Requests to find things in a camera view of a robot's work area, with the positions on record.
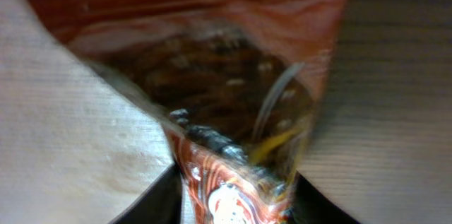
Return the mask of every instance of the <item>wood grain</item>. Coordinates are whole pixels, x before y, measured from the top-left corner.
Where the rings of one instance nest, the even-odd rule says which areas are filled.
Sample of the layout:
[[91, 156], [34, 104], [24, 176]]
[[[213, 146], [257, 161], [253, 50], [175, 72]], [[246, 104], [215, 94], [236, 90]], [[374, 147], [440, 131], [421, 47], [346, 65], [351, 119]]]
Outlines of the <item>wood grain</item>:
[[[363, 223], [452, 220], [451, 15], [452, 0], [350, 0], [301, 170]], [[171, 163], [159, 125], [24, 0], [0, 0], [0, 86], [0, 223], [107, 223]]]

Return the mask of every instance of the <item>plastic bag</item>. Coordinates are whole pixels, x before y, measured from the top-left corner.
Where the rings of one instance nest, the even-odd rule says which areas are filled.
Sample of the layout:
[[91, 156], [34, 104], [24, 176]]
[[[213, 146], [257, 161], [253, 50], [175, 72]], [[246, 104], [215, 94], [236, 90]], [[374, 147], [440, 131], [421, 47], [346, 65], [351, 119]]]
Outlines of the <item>plastic bag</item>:
[[162, 122], [196, 222], [284, 223], [345, 0], [29, 0]]

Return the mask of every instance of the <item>snack bag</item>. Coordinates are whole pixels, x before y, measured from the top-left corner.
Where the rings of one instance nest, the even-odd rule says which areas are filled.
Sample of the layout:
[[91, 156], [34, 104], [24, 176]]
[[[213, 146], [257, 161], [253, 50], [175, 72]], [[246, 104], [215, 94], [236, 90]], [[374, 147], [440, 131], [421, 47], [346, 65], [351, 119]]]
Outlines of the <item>snack bag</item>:
[[29, 1], [162, 122], [196, 223], [287, 221], [345, 0]]

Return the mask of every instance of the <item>red bag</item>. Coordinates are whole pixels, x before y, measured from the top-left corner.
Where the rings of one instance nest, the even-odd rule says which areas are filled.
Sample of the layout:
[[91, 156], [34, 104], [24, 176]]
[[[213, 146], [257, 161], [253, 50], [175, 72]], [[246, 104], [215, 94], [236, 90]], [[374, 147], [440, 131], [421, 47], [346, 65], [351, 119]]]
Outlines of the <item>red bag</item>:
[[284, 223], [345, 0], [29, 0], [163, 124], [204, 223]]

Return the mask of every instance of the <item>table surface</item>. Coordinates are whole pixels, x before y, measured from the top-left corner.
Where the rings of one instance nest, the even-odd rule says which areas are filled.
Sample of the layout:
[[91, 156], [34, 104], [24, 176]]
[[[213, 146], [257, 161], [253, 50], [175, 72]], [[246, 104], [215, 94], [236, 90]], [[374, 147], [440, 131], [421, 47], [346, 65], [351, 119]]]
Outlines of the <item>table surface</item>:
[[[452, 0], [350, 0], [301, 171], [363, 223], [451, 223], [451, 77]], [[0, 223], [107, 223], [171, 163], [24, 0], [0, 0], [0, 86]]]

